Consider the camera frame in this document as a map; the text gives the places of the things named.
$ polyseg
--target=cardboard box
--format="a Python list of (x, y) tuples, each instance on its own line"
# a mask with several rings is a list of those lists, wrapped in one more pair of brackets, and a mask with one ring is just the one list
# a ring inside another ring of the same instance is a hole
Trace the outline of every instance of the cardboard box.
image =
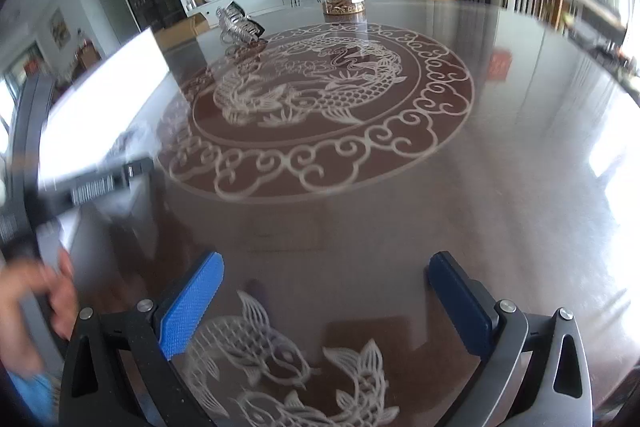
[(162, 51), (166, 51), (209, 30), (209, 23), (204, 15), (196, 13), (196, 15), (175, 23), (170, 28), (164, 28), (156, 32), (155, 37), (158, 47)]
[(78, 55), (78, 60), (85, 70), (89, 70), (94, 64), (100, 62), (100, 54), (96, 51), (93, 44), (88, 44)]

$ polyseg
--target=finger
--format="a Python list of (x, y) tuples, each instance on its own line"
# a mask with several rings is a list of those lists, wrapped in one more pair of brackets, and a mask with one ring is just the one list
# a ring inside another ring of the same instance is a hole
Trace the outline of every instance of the finger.
[(61, 317), (56, 315), (51, 319), (51, 327), (53, 330), (63, 339), (71, 339), (71, 334), (74, 331), (76, 325), (76, 316), (73, 317)]
[(74, 277), (74, 265), (71, 263), (71, 256), (65, 248), (60, 247), (58, 249), (58, 268), (60, 273), (69, 279)]
[(60, 276), (49, 296), (53, 311), (57, 314), (63, 314), (69, 309), (73, 311), (77, 307), (77, 301), (78, 296), (71, 279)]
[(28, 292), (50, 291), (58, 279), (50, 266), (28, 259), (20, 259), (0, 272), (0, 303), (15, 302)]

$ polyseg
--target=metal screw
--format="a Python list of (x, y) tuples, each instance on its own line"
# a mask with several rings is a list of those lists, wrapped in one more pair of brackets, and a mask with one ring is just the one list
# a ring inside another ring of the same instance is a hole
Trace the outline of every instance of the metal screw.
[(91, 315), (94, 314), (94, 310), (91, 308), (82, 308), (80, 310), (80, 313), (78, 314), (78, 317), (80, 317), (81, 320), (85, 321), (87, 319), (91, 318)]
[(567, 308), (560, 308), (560, 311), (558, 313), (566, 321), (570, 321), (572, 318), (574, 318), (574, 312), (568, 310)]
[(500, 309), (505, 313), (513, 313), (518, 308), (513, 301), (510, 301), (509, 299), (503, 299), (500, 301)]
[(139, 312), (146, 313), (154, 307), (154, 302), (151, 299), (142, 299), (136, 306)]

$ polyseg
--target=red sign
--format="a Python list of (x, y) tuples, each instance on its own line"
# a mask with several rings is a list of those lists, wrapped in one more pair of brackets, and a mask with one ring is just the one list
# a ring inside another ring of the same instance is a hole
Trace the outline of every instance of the red sign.
[(486, 72), (487, 80), (504, 82), (511, 67), (511, 52), (500, 48), (494, 49), (489, 60), (489, 69)]

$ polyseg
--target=railing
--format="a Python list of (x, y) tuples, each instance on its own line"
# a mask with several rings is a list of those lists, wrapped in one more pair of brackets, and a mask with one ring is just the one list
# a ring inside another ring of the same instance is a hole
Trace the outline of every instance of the railing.
[(574, 18), (582, 17), (582, 10), (589, 9), (602, 23), (610, 26), (613, 33), (626, 32), (626, 26), (619, 17), (594, 0), (502, 0), (502, 7), (533, 16), (547, 22), (556, 30), (562, 29), (562, 16), (569, 14)]

